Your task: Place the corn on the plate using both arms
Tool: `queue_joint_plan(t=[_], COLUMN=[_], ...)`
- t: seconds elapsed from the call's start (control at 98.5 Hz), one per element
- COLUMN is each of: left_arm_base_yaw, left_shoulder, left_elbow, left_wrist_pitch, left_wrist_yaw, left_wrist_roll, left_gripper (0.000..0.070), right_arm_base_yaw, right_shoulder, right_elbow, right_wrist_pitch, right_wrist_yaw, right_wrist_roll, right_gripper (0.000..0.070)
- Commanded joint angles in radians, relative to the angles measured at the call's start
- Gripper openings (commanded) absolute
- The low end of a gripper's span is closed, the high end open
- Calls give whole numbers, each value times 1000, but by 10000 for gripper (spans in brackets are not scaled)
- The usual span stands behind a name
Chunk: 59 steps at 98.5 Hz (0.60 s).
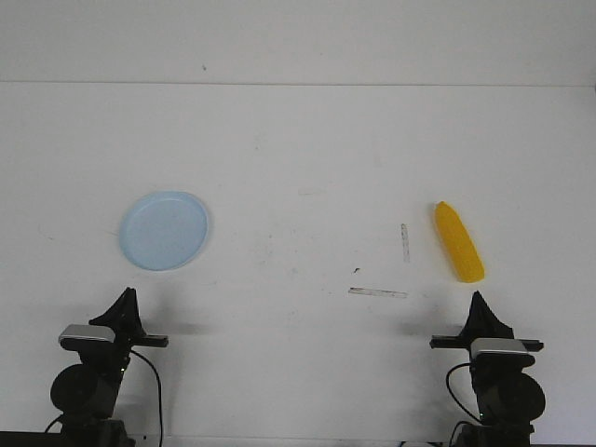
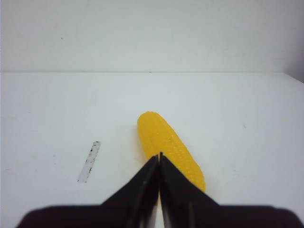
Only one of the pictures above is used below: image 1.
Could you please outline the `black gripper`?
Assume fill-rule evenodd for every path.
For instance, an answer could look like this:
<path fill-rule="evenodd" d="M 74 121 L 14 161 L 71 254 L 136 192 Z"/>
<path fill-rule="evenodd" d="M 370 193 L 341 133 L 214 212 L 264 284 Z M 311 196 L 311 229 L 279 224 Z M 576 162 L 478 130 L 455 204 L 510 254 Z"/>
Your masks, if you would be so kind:
<path fill-rule="evenodd" d="M 468 317 L 461 332 L 455 336 L 433 335 L 430 346 L 469 351 L 471 343 L 477 338 L 517 339 L 513 329 L 497 318 L 479 291 L 472 294 Z M 521 340 L 529 352 L 539 352 L 544 348 L 544 343 L 539 340 L 517 340 Z"/>
<path fill-rule="evenodd" d="M 100 316 L 90 319 L 89 325 L 103 326 L 115 332 L 113 354 L 128 354 L 135 346 L 166 348 L 167 335 L 148 334 L 142 327 L 137 292 L 126 288 L 116 301 Z"/>

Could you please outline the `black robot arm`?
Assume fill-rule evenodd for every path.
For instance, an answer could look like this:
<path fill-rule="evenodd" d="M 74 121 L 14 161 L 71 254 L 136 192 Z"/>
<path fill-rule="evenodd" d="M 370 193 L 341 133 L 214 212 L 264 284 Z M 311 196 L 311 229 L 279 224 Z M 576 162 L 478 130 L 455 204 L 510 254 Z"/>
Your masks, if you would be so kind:
<path fill-rule="evenodd" d="M 137 292 L 126 288 L 100 316 L 86 324 L 70 324 L 59 345 L 75 352 L 79 362 L 62 370 L 50 388 L 50 400 L 61 412 L 51 424 L 75 446 L 134 446 L 125 423 L 114 418 L 115 404 L 132 357 L 142 360 L 156 379 L 158 444 L 164 442 L 162 381 L 156 366 L 138 347 L 165 348 L 166 335 L 147 333 L 142 325 Z"/>
<path fill-rule="evenodd" d="M 434 335 L 433 349 L 464 349 L 468 361 L 445 374 L 446 388 L 456 405 L 469 417 L 455 424 L 449 446 L 529 446 L 535 432 L 532 422 L 546 410 L 541 385 L 525 369 L 535 364 L 544 343 L 519 339 L 488 306 L 479 291 L 471 297 L 467 320 L 457 335 Z M 473 414 L 454 394 L 451 377 L 466 368 L 476 397 Z"/>

